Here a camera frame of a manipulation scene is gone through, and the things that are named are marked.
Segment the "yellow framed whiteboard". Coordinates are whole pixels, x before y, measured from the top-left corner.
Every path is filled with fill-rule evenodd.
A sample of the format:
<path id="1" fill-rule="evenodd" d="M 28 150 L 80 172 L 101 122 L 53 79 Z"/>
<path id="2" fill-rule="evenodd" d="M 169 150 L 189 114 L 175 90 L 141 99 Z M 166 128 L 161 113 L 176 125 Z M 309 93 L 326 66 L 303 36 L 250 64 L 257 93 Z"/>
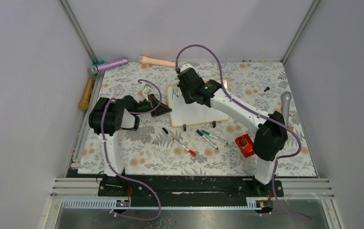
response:
<path id="1" fill-rule="evenodd" d="M 170 122 L 173 127 L 201 125 L 213 121 L 222 122 L 230 118 L 227 114 L 205 105 L 186 104 L 179 87 L 175 84 L 168 86 L 166 93 L 168 107 L 172 109 Z"/>

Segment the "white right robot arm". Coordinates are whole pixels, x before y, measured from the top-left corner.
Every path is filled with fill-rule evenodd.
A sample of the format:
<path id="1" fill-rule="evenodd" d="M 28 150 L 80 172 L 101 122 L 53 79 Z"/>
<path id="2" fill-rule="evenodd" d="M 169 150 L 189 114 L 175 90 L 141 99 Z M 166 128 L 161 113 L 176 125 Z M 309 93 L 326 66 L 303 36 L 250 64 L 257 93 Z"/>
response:
<path id="1" fill-rule="evenodd" d="M 258 159 L 253 190 L 261 197 L 270 193 L 276 155 L 288 139 L 283 115 L 280 112 L 265 113 L 248 105 L 230 94 L 218 81 L 205 82 L 192 67 L 176 72 L 177 86 L 186 104 L 196 103 L 223 112 L 255 133 L 253 150 Z"/>

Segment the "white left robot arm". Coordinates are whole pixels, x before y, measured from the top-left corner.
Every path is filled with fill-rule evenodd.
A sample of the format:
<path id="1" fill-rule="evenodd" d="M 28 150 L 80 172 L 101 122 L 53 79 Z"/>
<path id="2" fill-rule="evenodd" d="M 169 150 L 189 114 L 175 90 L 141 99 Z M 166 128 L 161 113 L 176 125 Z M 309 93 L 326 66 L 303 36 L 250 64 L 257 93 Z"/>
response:
<path id="1" fill-rule="evenodd" d="M 171 111 L 154 94 L 149 94 L 142 101 L 136 101 L 131 95 L 120 99 L 99 98 L 90 112 L 88 123 L 101 142 L 104 174 L 115 177 L 124 173 L 119 146 L 121 130 L 136 131 L 140 123 L 139 115 L 158 117 Z"/>

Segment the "floral patterned table mat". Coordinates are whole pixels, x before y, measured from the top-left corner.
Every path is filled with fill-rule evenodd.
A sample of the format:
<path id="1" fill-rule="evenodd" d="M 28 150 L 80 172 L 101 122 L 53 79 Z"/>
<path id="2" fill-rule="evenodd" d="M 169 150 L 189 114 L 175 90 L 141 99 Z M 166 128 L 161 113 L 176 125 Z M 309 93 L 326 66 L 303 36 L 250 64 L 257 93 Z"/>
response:
<path id="1" fill-rule="evenodd" d="M 284 67 L 279 62 L 223 63 L 222 74 L 232 94 L 268 113 L 280 111 L 281 94 L 290 90 Z M 162 97 L 164 103 L 167 103 L 166 88 L 177 83 L 173 68 L 131 62 L 104 74 L 99 97 L 131 95 L 140 101 L 143 85 L 138 83 L 139 79 L 153 82 L 156 85 L 153 92 Z M 205 135 L 219 148 L 216 150 L 196 130 L 205 130 L 228 144 Z M 245 158 L 234 142 L 246 131 L 242 124 L 230 118 L 217 123 L 215 128 L 211 124 L 193 125 L 184 132 L 182 127 L 171 125 L 169 114 L 159 117 L 143 114 L 136 131 L 121 131 L 121 159 L 128 174 L 251 176 L 256 170 L 257 158 Z M 194 151 L 196 157 L 173 138 Z"/>

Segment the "blue capped marker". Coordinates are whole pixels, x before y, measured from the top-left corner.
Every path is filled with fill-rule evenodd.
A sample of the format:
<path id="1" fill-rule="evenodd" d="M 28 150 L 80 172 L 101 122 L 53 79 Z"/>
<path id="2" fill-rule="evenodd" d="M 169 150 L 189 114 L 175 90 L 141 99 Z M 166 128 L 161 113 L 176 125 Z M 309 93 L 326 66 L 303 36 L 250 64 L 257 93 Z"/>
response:
<path id="1" fill-rule="evenodd" d="M 218 150 L 219 148 L 212 143 L 200 130 L 196 130 L 196 133 L 199 134 L 206 142 L 208 142 L 214 149 Z"/>

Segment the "green capped marker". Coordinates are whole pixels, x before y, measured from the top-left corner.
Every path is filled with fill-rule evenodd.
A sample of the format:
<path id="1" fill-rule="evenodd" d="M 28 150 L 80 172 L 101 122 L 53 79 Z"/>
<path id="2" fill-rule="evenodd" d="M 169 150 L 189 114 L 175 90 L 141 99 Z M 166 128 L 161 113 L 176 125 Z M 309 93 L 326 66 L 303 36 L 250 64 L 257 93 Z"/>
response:
<path id="1" fill-rule="evenodd" d="M 203 134 L 205 134 L 205 135 L 207 135 L 207 136 L 209 136 L 209 137 L 213 138 L 213 139 L 216 139 L 216 140 L 218 140 L 218 141 L 220 141 L 220 142 L 224 143 L 225 145 L 227 145 L 227 144 L 228 144 L 228 142 L 227 142 L 227 141 L 225 141 L 225 140 L 223 140 L 223 139 L 221 139 L 221 138 L 219 138 L 219 137 L 217 137 L 217 136 L 215 136 L 215 135 L 213 135 L 213 134 L 210 134 L 209 132 L 207 132 L 207 131 L 205 131 L 205 130 L 202 130 L 201 132 L 202 132 Z"/>

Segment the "pink toy microphone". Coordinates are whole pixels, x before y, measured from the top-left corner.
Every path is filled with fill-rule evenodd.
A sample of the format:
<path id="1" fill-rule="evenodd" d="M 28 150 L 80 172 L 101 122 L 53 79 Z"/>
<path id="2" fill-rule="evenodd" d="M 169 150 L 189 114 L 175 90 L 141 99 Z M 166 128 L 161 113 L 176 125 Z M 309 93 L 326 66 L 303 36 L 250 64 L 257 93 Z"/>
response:
<path id="1" fill-rule="evenodd" d="M 146 56 L 139 56 L 138 57 L 138 62 L 140 64 L 152 64 L 152 65 L 172 67 L 172 68 L 175 67 L 175 62 L 149 58 L 149 57 L 146 57 Z"/>

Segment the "red capped marker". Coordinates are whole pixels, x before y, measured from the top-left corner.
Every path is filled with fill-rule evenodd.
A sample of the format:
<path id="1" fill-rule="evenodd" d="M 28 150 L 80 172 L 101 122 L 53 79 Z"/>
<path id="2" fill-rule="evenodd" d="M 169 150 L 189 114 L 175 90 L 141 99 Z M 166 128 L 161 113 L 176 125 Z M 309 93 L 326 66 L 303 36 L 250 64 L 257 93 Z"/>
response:
<path id="1" fill-rule="evenodd" d="M 180 143 L 178 140 L 176 140 L 175 138 L 172 139 L 176 144 L 178 144 L 179 146 L 181 146 L 185 151 L 189 152 L 192 156 L 196 157 L 196 153 L 192 150 L 190 150 L 188 147 L 184 146 L 182 143 Z"/>

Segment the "purple glitter toy microphone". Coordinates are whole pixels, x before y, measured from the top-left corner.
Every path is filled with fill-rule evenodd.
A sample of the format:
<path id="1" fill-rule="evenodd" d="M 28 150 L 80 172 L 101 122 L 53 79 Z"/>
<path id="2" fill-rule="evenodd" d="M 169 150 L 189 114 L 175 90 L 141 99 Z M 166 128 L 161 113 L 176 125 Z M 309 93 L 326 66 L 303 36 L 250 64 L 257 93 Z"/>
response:
<path id="1" fill-rule="evenodd" d="M 91 75 L 93 74 L 97 74 L 98 72 L 102 72 L 102 71 L 106 71 L 106 70 L 110 70 L 116 67 L 120 67 L 123 65 L 126 65 L 128 63 L 127 58 L 121 58 L 121 59 L 117 59 L 117 60 L 113 60 L 113 61 L 109 61 L 109 62 L 105 62 L 105 61 L 100 61 L 99 63 L 93 64 L 91 65 L 87 72 Z"/>

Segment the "red plastic box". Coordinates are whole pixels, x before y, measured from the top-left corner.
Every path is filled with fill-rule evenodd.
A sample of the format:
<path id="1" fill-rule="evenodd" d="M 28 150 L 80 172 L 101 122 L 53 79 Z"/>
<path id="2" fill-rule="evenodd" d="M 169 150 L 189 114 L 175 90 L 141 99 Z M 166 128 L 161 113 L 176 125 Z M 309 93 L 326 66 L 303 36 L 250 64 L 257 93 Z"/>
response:
<path id="1" fill-rule="evenodd" d="M 244 134 L 235 139 L 235 143 L 237 144 L 240 152 L 245 158 L 253 156 L 255 151 L 253 149 L 253 141 L 248 134 Z"/>

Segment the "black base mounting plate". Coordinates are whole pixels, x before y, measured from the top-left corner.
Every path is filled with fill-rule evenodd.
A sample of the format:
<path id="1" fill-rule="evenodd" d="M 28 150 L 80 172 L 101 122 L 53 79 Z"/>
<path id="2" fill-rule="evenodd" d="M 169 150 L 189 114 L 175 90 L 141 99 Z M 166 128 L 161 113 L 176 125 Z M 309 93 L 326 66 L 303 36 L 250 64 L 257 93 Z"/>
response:
<path id="1" fill-rule="evenodd" d="M 93 178 L 99 197 L 125 197 L 145 204 L 237 204 L 245 198 L 271 201 L 283 197 L 281 181 L 263 185 L 254 177 L 127 175 L 127 179 L 98 174 Z"/>

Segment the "silver toy microphone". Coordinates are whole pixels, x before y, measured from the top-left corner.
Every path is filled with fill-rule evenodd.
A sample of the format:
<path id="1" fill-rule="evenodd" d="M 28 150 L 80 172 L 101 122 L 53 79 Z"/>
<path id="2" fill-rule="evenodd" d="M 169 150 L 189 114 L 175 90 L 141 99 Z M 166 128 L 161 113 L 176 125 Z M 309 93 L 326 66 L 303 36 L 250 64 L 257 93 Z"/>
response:
<path id="1" fill-rule="evenodd" d="M 285 91 L 281 95 L 281 112 L 284 118 L 284 123 L 286 126 L 289 126 L 289 114 L 290 114 L 290 102 L 292 99 L 291 92 Z"/>

